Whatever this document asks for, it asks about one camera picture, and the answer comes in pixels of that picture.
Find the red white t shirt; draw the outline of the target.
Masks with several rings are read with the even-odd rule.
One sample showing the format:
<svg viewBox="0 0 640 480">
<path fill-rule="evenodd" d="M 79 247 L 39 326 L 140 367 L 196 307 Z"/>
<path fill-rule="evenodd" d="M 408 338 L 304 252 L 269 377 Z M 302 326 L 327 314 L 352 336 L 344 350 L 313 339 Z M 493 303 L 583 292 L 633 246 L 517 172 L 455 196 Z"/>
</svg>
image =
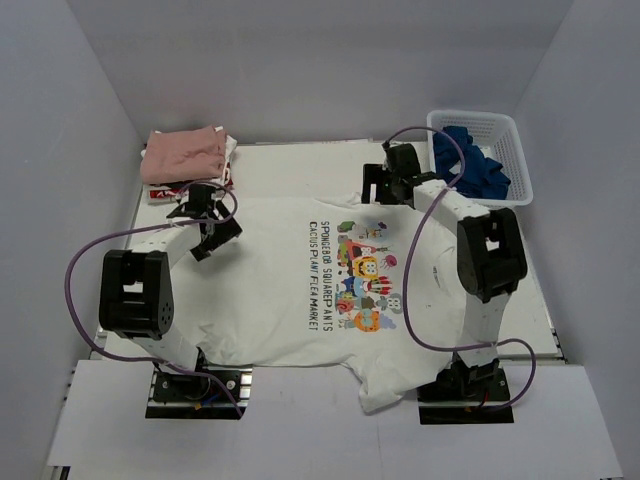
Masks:
<svg viewBox="0 0 640 480">
<path fill-rule="evenodd" d="M 231 166 L 237 148 L 237 140 L 226 135 L 225 163 L 220 180 L 225 186 L 233 186 Z M 169 184 L 146 185 L 143 187 L 142 198 L 148 204 L 166 204 L 178 199 L 183 189 L 191 183 L 189 181 Z"/>
</svg>

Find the pink t shirt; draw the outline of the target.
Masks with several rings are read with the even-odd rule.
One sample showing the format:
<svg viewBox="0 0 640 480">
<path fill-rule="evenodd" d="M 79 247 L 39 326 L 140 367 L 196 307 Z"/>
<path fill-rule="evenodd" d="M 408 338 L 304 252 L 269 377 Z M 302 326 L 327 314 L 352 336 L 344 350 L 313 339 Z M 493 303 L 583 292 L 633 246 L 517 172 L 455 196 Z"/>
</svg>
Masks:
<svg viewBox="0 0 640 480">
<path fill-rule="evenodd" d="M 226 163 L 227 133 L 222 127 L 150 133 L 140 165 L 144 184 L 219 178 Z"/>
</svg>

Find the white printed t shirt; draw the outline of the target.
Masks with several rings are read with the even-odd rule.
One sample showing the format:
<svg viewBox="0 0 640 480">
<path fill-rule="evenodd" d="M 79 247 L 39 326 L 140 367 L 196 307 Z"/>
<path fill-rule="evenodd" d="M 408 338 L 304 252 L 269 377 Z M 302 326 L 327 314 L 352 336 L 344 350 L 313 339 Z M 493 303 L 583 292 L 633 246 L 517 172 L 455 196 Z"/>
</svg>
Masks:
<svg viewBox="0 0 640 480">
<path fill-rule="evenodd" d="M 407 254 L 423 216 L 405 206 L 333 199 L 245 199 L 243 232 L 201 262 L 173 269 L 176 323 L 224 366 L 342 365 L 360 380 L 366 412 L 431 383 L 451 353 L 465 292 L 456 242 L 428 220 L 402 296 Z"/>
</svg>

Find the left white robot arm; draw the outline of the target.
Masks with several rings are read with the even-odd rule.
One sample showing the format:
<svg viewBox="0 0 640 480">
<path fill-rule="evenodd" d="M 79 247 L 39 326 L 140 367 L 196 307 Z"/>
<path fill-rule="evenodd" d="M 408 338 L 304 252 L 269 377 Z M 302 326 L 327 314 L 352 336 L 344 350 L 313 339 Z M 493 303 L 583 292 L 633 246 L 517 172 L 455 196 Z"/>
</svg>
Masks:
<svg viewBox="0 0 640 480">
<path fill-rule="evenodd" d="M 128 249 L 108 251 L 99 302 L 102 329 L 137 344 L 159 366 L 178 373 L 197 370 L 203 354 L 175 322 L 171 272 L 183 257 L 201 262 L 239 237 L 237 207 L 227 188 L 192 183 L 164 226 L 145 230 L 144 239 Z"/>
</svg>

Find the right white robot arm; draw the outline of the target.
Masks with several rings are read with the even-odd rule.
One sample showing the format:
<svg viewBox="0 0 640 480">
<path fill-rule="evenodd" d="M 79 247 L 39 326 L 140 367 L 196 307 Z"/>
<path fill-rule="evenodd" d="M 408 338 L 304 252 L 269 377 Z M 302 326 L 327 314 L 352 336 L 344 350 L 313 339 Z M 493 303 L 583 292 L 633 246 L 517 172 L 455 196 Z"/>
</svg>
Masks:
<svg viewBox="0 0 640 480">
<path fill-rule="evenodd" d="M 528 267 L 518 222 L 513 210 L 491 210 L 461 195 L 431 172 L 421 170 L 410 144 L 382 144 L 385 161 L 363 167 L 361 200 L 383 205 L 407 205 L 424 214 L 411 241 L 402 277 L 402 296 L 408 299 L 411 263 L 419 237 L 434 219 L 456 237 L 456 272 L 466 292 L 465 316 L 459 341 L 453 347 L 430 345 L 420 340 L 409 320 L 408 333 L 418 345 L 432 351 L 452 353 L 473 377 L 497 369 L 499 331 L 507 303 Z"/>
</svg>

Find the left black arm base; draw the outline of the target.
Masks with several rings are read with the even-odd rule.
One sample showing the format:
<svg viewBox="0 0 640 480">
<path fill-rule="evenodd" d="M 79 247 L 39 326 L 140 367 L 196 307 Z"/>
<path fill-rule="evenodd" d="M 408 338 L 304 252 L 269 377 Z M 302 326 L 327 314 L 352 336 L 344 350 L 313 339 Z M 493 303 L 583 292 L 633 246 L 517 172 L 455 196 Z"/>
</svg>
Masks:
<svg viewBox="0 0 640 480">
<path fill-rule="evenodd" d="M 253 369 L 207 366 L 206 370 L 225 385 L 238 408 L 244 412 L 249 403 Z M 213 380 L 155 368 L 145 417 L 165 420 L 239 420 L 241 415 Z"/>
</svg>

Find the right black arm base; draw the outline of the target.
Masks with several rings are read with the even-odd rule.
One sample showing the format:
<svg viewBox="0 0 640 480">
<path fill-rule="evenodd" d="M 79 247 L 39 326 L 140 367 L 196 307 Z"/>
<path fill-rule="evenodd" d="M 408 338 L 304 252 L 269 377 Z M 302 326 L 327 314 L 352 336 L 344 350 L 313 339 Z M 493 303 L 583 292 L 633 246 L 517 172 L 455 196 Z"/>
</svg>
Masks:
<svg viewBox="0 0 640 480">
<path fill-rule="evenodd" d="M 498 360 L 481 367 L 467 367 L 456 358 L 436 379 L 417 388 L 421 425 L 512 424 L 511 399 L 504 370 Z"/>
</svg>

